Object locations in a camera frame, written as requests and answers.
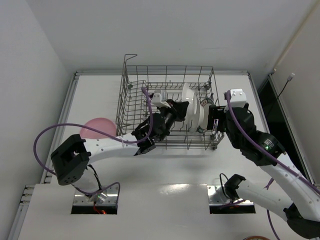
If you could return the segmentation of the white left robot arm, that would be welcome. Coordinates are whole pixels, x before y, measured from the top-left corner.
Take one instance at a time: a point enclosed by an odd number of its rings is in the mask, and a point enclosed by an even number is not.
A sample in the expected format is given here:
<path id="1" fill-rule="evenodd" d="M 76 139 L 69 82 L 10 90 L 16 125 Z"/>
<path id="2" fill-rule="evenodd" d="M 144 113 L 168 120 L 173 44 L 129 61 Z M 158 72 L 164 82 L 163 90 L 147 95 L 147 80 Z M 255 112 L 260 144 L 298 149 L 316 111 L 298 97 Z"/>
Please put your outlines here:
<path id="1" fill-rule="evenodd" d="M 175 102 L 172 99 L 166 103 L 133 132 L 115 139 L 82 138 L 79 134 L 69 136 L 50 156 L 58 184 L 73 185 L 90 195 L 99 190 L 99 184 L 94 181 L 89 165 L 112 157 L 144 155 L 155 149 L 157 142 L 170 135 L 175 122 L 185 120 L 190 105 L 188 101 Z"/>

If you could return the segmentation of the white deep plate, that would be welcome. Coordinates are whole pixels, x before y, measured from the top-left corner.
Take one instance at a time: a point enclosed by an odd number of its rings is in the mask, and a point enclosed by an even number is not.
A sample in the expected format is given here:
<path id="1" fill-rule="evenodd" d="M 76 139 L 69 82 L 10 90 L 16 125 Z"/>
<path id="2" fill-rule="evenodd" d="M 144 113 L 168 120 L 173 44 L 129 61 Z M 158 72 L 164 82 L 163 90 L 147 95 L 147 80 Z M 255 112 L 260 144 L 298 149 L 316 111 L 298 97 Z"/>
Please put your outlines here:
<path id="1" fill-rule="evenodd" d="M 207 125 L 208 125 L 208 114 L 206 112 L 205 106 L 208 104 L 208 101 L 206 99 L 202 100 L 199 106 L 199 121 L 198 121 L 198 127 L 196 131 L 198 133 L 205 133 L 207 131 Z"/>
<path id="2" fill-rule="evenodd" d="M 197 98 L 197 94 L 190 89 L 188 83 L 185 83 L 183 86 L 181 100 L 188 103 L 184 121 L 187 131 L 189 133 L 194 133 L 197 130 L 200 121 L 200 101 Z"/>

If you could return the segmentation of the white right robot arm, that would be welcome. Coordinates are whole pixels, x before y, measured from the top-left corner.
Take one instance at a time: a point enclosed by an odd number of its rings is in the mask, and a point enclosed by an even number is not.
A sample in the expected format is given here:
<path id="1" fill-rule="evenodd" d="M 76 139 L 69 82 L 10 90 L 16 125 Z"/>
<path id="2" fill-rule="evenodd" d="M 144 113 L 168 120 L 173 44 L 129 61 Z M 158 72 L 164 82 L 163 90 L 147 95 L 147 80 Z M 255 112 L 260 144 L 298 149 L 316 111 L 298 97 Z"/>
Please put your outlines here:
<path id="1" fill-rule="evenodd" d="M 248 105 L 213 106 L 209 123 L 217 120 L 219 131 L 226 133 L 231 145 L 257 167 L 270 175 L 286 193 L 285 197 L 261 188 L 244 176 L 234 174 L 215 192 L 222 207 L 248 200 L 282 218 L 302 238 L 320 236 L 320 191 L 312 185 L 285 154 L 283 145 L 271 134 L 257 130 Z"/>

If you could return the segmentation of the pink round plate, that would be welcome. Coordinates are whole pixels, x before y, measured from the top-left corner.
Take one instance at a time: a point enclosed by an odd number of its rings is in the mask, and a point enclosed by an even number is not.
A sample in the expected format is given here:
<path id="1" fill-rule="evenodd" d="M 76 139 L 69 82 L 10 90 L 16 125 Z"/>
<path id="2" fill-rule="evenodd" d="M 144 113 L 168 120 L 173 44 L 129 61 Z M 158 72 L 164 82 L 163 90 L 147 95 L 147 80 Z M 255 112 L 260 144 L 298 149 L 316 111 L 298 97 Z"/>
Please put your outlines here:
<path id="1" fill-rule="evenodd" d="M 103 117 L 93 118 L 93 119 L 89 120 L 87 123 L 85 123 L 84 126 L 99 130 L 104 133 L 107 133 L 113 137 L 116 136 L 117 127 L 114 124 L 114 122 L 108 118 L 103 118 Z M 105 138 L 108 138 L 108 136 L 106 136 L 106 135 L 100 134 L 98 132 L 89 130 L 84 127 L 81 128 L 79 134 L 83 139 L 105 139 Z"/>

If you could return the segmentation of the green rimmed printed plate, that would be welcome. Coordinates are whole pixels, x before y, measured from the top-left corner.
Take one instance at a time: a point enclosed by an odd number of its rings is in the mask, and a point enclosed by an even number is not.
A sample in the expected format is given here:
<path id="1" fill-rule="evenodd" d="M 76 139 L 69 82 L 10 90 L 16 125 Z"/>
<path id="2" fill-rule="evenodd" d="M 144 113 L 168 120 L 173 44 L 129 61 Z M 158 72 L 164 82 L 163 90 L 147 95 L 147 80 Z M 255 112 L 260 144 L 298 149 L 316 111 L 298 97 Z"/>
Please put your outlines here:
<path id="1" fill-rule="evenodd" d="M 211 106 L 215 106 L 214 101 L 211 98 L 205 98 L 203 100 L 207 100 L 208 104 L 205 106 L 205 110 L 207 112 L 207 124 L 208 124 L 208 119 L 209 119 L 209 108 Z"/>

